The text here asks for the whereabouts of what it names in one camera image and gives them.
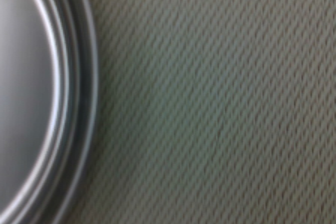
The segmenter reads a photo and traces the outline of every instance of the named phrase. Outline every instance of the curved metal edge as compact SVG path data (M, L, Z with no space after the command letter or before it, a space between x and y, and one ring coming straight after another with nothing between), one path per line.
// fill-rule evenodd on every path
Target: curved metal edge
M79 187L79 183L82 180L84 170L85 170L85 164L88 160L90 155L90 147L91 147L91 141L93 141L93 135L94 135L94 129L96 129L96 117L97 117L97 95L99 95L99 56L97 56L97 38L96 38L96 27L94 27L94 18L93 18L93 12L91 12L91 5L88 0L82 0L73 4L82 4L82 13L85 17L84 26L87 28L87 40L90 46L87 46L90 51L90 62L91 62L91 94L90 94L90 104L87 105L88 109L88 121L87 121L87 128L85 133L81 136L84 142L81 144L81 156L78 159L75 172L72 176L72 180L69 183L66 195L63 197L63 201L57 210L57 213L52 217L52 223L58 224L63 221L66 212L69 210L70 204L73 202L75 196L76 196L76 190Z

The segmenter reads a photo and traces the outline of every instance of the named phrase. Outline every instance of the gray textured background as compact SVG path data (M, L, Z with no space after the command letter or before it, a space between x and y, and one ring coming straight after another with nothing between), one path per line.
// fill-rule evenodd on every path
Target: gray textured background
M100 121L66 223L334 223L336 2L91 4Z

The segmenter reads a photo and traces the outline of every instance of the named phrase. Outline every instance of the metal rim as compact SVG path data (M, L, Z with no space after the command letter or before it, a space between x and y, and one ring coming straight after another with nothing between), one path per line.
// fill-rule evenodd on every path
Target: metal rim
M33 172L0 223L60 223L88 158L97 110L97 46L88 0L34 0L55 63L52 122Z

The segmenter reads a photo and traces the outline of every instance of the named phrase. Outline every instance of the silver metal surface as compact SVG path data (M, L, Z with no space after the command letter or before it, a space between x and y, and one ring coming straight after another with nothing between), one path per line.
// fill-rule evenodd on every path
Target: silver metal surface
M52 30L40 1L0 2L0 223L25 210L57 153L67 88Z
M87 0L3 0L0 33L0 224L58 223L96 117Z

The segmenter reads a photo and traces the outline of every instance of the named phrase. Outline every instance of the diagonal ribbed texture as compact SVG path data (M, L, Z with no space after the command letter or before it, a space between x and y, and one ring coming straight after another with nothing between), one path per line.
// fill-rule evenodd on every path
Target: diagonal ribbed texture
M334 223L336 2L91 5L100 120L66 223Z

